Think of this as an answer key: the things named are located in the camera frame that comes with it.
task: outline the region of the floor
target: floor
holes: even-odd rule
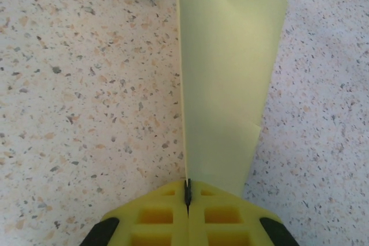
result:
[[[246,199],[369,245],[369,0],[288,0]],[[0,244],[78,245],[184,176],[175,0],[1,0]]]

